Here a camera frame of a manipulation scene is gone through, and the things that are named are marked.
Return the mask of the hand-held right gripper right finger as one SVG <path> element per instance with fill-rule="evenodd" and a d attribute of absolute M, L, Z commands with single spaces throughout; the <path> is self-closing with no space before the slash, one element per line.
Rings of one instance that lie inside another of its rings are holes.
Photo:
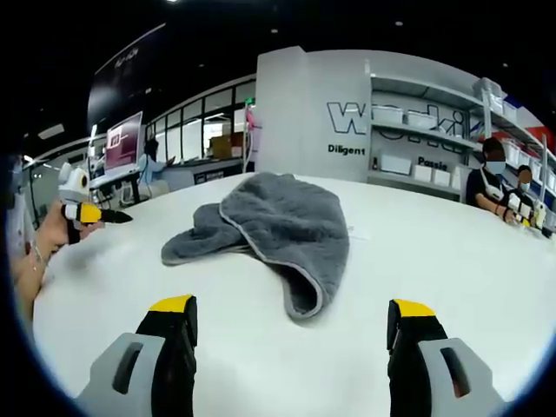
<path fill-rule="evenodd" d="M 506 402 L 490 367 L 435 312 L 392 299 L 387 315 L 387 377 L 392 416 L 498 416 Z"/>

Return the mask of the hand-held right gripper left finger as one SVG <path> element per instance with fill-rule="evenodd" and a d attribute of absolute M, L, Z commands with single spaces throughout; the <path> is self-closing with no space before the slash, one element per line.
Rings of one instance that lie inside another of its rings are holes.
<path fill-rule="evenodd" d="M 193 295 L 158 301 L 92 363 L 77 405 L 88 416 L 192 416 L 197 338 Z"/>

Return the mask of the person's left hand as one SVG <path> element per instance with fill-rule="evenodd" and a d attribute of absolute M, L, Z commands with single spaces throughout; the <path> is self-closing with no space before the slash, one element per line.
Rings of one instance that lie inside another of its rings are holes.
<path fill-rule="evenodd" d="M 53 201 L 43 222 L 35 233 L 35 247 L 46 262 L 61 247 L 69 243 L 66 219 L 62 215 L 62 203 Z"/>

